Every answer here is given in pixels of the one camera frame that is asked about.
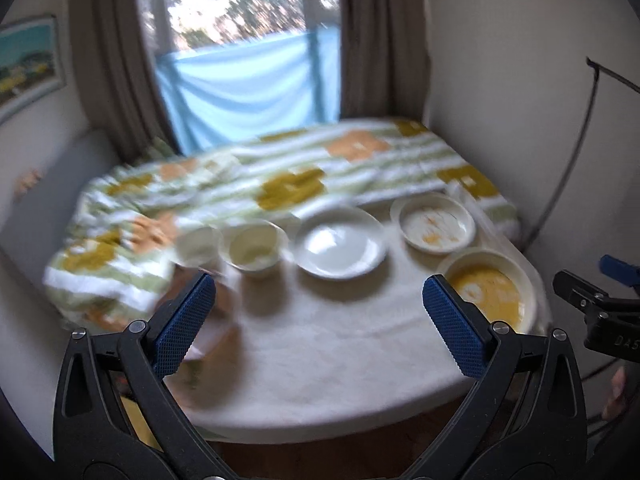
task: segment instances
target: hand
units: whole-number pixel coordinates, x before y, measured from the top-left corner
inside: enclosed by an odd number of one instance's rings
[[[602,410],[603,420],[613,420],[626,408],[626,399],[623,397],[626,385],[626,372],[620,367],[611,379],[611,394]]]

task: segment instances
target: yellow liquid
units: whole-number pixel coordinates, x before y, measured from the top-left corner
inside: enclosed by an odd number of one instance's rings
[[[499,270],[475,266],[461,270],[449,283],[465,300],[478,307],[489,322],[504,321],[517,330],[520,315],[520,293]]]

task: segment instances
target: metal bolt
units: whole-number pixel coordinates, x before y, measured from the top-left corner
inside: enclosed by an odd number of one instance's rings
[[[86,336],[86,329],[85,328],[76,328],[71,333],[71,338],[72,339],[82,339],[84,336]]]
[[[137,334],[138,332],[142,332],[145,328],[146,328],[146,323],[141,319],[139,319],[137,321],[133,321],[129,325],[129,332],[133,332],[134,334]]]
[[[565,341],[566,340],[566,332],[564,330],[560,330],[559,328],[556,328],[554,330],[554,337],[556,339],[558,339],[558,341]]]
[[[497,334],[504,335],[509,331],[509,325],[503,323],[501,321],[497,321],[494,323],[494,332]]]

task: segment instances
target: picture frame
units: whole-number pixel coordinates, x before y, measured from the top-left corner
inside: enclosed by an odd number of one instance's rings
[[[0,27],[0,124],[65,83],[55,16]]]

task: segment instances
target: brown floor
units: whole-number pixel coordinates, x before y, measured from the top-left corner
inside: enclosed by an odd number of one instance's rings
[[[215,444],[222,458],[246,478],[358,480],[401,475],[454,414],[462,399],[429,413],[331,440],[256,446]]]

